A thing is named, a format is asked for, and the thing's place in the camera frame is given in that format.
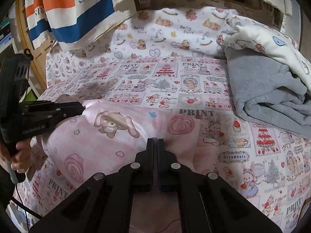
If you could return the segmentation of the person's left hand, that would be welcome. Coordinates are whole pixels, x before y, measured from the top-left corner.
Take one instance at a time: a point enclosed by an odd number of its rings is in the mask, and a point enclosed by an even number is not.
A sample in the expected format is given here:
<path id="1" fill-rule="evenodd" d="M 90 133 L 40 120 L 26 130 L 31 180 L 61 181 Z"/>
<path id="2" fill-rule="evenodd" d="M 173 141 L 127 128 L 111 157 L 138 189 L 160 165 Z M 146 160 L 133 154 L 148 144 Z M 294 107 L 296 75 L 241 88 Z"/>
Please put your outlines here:
<path id="1" fill-rule="evenodd" d="M 17 154 L 10 156 L 6 146 L 1 144 L 1 166 L 8 172 L 10 169 L 6 163 L 11 162 L 10 167 L 18 173 L 25 173 L 30 167 L 32 147 L 31 138 L 20 141 L 16 144 Z"/>

